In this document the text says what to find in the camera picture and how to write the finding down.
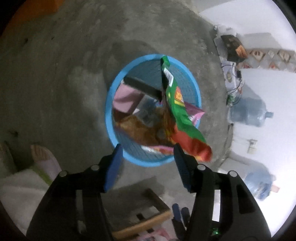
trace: large plastic water bottle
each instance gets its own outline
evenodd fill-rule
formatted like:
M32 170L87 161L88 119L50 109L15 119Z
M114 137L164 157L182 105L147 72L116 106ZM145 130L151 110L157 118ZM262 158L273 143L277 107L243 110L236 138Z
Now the large plastic water bottle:
M240 122L250 126L261 127L266 118L272 118L273 113L266 110L266 105L261 99L242 97L233 105L229 112L231 122Z

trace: metal screw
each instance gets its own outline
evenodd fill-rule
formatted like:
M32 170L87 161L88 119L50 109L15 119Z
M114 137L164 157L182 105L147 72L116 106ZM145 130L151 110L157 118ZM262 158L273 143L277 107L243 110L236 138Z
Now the metal screw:
M59 173L59 176L60 177L65 177L65 176L67 176L67 171L61 171L60 173Z
M92 169L93 171L97 171L97 170L100 169L100 167L99 167L98 165L92 165L92 166L91 166L91 169Z
M231 175L232 177L236 177L237 176L237 172L235 171L230 171L229 175Z
M200 171L204 171L205 170L205 165L200 164L200 165L197 166L197 169L200 170Z

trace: gray floor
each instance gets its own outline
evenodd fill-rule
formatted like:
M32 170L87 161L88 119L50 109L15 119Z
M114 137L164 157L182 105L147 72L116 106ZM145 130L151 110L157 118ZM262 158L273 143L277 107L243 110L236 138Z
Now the gray floor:
M97 163L113 149L104 123L110 83L136 57L162 53L183 62L198 81L206 111L200 130L213 149L213 162L219 163L228 125L212 29L171 0L66 0L56 14L0 39L1 141L7 141L20 168L30 165L29 147L35 142L50 149L69 172ZM194 201L174 162L143 168L125 161L115 190L104 197L111 216L112 210L119 214L122 204L132 203L131 196L117 198L127 187L133 192L151 187L169 205L190 208ZM118 205L111 206L109 198Z

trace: person's foot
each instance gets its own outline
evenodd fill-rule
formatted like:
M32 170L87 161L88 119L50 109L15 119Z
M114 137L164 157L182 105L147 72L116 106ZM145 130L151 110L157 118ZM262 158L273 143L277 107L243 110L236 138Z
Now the person's foot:
M52 181L62 171L58 161L47 148L39 145L31 145L31 154L35 164L41 168Z

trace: plastic basket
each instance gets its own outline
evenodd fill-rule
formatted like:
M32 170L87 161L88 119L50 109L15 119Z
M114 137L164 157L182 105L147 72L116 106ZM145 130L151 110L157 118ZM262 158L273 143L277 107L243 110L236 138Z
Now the plastic basket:
M120 143L123 147L123 157L139 166L157 167L174 160L173 156L153 154L144 151L141 146L131 140L127 135L114 129L112 116L112 101L122 79L128 74L137 77L155 88L161 89L161 54L145 55L135 59L125 66L114 79L106 99L105 122L109 138L115 147ZM201 108L201 96L197 82L191 72L180 61L169 57L170 72L178 81L184 101Z

